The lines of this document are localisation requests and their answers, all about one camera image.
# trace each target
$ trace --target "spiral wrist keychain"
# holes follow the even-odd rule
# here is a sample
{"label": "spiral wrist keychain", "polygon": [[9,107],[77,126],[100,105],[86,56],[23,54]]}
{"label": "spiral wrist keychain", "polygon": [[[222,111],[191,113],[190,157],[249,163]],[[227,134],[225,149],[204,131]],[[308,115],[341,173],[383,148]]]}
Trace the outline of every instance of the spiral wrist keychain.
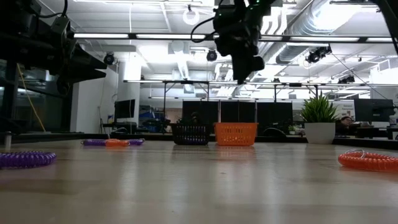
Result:
{"label": "spiral wrist keychain", "polygon": [[398,171],[398,158],[377,153],[365,152],[362,149],[352,149],[338,157],[338,162],[346,167],[394,172]]}
{"label": "spiral wrist keychain", "polygon": [[0,152],[0,168],[33,168],[47,166],[56,160],[52,152]]}
{"label": "spiral wrist keychain", "polygon": [[140,146],[145,142],[145,139],[86,139],[81,142],[84,146]]}

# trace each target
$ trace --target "potted plant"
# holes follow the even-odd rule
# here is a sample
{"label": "potted plant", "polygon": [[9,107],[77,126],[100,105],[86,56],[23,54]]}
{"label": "potted plant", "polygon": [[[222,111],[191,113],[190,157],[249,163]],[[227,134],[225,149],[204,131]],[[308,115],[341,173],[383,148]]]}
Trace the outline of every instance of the potted plant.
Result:
{"label": "potted plant", "polygon": [[304,100],[301,116],[305,121],[305,135],[310,144],[331,144],[336,131],[336,108],[322,96]]}
{"label": "potted plant", "polygon": [[294,126],[289,125],[288,129],[289,129],[289,134],[291,134],[291,135],[296,134],[296,130],[295,130]]}

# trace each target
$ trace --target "black basket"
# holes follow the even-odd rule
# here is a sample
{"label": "black basket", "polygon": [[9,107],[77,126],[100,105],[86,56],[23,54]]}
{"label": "black basket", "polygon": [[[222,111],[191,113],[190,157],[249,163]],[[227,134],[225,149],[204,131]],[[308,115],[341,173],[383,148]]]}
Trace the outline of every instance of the black basket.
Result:
{"label": "black basket", "polygon": [[207,145],[210,126],[207,124],[172,124],[173,140],[179,145]]}

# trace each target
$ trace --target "table surface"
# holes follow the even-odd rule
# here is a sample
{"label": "table surface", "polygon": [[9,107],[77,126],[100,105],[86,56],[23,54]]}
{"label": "table surface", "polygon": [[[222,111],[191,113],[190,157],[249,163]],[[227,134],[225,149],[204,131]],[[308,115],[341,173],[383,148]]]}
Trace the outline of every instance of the table surface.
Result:
{"label": "table surface", "polygon": [[[9,223],[397,223],[398,175],[340,167],[345,146],[127,148],[79,141],[16,144],[56,163],[0,170]],[[392,151],[365,149],[398,156]]]}

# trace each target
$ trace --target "green plant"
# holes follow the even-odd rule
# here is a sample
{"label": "green plant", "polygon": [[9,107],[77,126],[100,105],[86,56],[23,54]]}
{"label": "green plant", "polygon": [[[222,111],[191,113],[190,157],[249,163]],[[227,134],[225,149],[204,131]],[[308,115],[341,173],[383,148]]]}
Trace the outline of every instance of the green plant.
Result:
{"label": "green plant", "polygon": [[329,103],[322,94],[318,98],[304,100],[304,109],[301,112],[306,123],[334,123],[336,121],[336,108]]}

